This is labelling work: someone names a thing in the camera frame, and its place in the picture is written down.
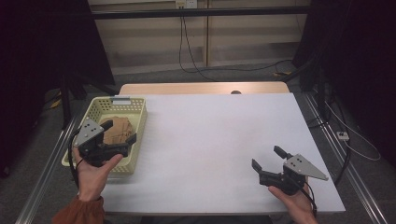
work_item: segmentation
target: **wall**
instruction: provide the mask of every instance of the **wall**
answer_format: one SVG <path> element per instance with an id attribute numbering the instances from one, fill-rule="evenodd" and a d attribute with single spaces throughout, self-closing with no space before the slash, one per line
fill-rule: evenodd
<path id="1" fill-rule="evenodd" d="M 307 0 L 198 0 L 198 8 L 285 7 Z M 90 0 L 92 11 L 173 9 L 175 1 Z M 305 15 L 185 18 L 191 54 L 198 67 L 272 63 L 290 59 L 298 47 Z M 191 68 L 180 18 L 96 21 L 114 75 Z"/>

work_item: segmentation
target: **metal rod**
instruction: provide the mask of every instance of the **metal rod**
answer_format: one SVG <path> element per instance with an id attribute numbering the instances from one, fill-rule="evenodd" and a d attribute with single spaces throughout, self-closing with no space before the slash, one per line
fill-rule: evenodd
<path id="1" fill-rule="evenodd" d="M 206 16 L 246 16 L 246 15 L 285 15 L 307 14 L 311 10 L 324 10 L 331 7 L 242 7 L 242 8 L 197 8 L 161 9 L 143 11 L 93 11 L 92 13 L 51 14 L 70 19 L 114 20 L 167 17 L 206 17 Z"/>
<path id="2" fill-rule="evenodd" d="M 67 148 L 67 140 L 69 139 L 71 132 L 78 126 L 78 119 L 80 119 L 83 115 L 82 108 L 83 106 L 80 106 L 79 104 L 77 114 L 73 116 L 73 118 L 70 120 L 67 128 L 61 132 L 59 139 L 54 149 L 52 150 L 52 153 L 49 156 L 47 164 L 44 167 L 44 170 L 42 171 L 37 182 L 35 183 L 35 187 L 30 193 L 30 196 L 24 207 L 22 208 L 15 224 L 30 224 L 33 222 L 33 219 L 35 218 L 35 213 L 42 199 L 44 198 L 44 194 L 46 193 L 47 188 L 50 185 L 50 180 L 55 172 L 54 167 L 64 155 L 64 149 Z"/>

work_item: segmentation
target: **electrical outlet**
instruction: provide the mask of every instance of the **electrical outlet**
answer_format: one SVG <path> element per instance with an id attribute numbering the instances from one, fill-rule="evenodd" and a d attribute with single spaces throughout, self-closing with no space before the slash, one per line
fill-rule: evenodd
<path id="1" fill-rule="evenodd" d="M 337 132 L 338 140 L 347 141 L 349 140 L 349 136 L 346 132 Z"/>
<path id="2" fill-rule="evenodd" d="M 186 8 L 198 8 L 197 0 L 186 0 Z"/>
<path id="3" fill-rule="evenodd" d="M 176 0 L 176 9 L 182 9 L 186 7 L 186 0 Z"/>

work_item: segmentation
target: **person's arm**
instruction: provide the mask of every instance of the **person's arm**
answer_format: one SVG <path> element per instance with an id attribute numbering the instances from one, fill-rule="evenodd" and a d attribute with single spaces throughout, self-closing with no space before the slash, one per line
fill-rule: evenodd
<path id="1" fill-rule="evenodd" d="M 283 204 L 288 208 L 291 218 L 298 224 L 317 224 L 317 220 L 312 212 L 311 202 L 300 191 L 289 196 L 282 190 L 270 186 L 268 190 L 274 194 Z M 308 191 L 308 186 L 305 184 L 304 190 Z"/>
<path id="2" fill-rule="evenodd" d="M 78 149 L 73 148 L 76 161 L 80 161 Z M 115 155 L 101 167 L 82 161 L 78 166 L 79 194 L 52 218 L 53 224 L 103 223 L 104 199 L 100 196 L 105 188 L 108 174 L 120 162 L 122 155 Z"/>

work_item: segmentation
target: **black curtain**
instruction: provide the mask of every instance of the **black curtain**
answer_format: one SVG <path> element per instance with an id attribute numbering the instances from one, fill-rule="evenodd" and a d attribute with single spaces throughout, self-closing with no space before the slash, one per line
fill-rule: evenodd
<path id="1" fill-rule="evenodd" d="M 114 84 L 95 22 L 75 19 L 77 12 L 91 12 L 86 0 L 0 3 L 1 119 L 6 128 L 0 171 L 23 147 L 38 121 L 45 92 L 60 88 L 62 76 Z"/>
<path id="2" fill-rule="evenodd" d="M 327 79 L 352 113 L 361 130 L 385 159 L 396 166 L 395 87 L 396 23 L 390 1 L 352 1 L 330 15 L 308 15 L 302 44 L 294 63 L 304 64 L 329 24 L 346 15 L 319 60 Z"/>

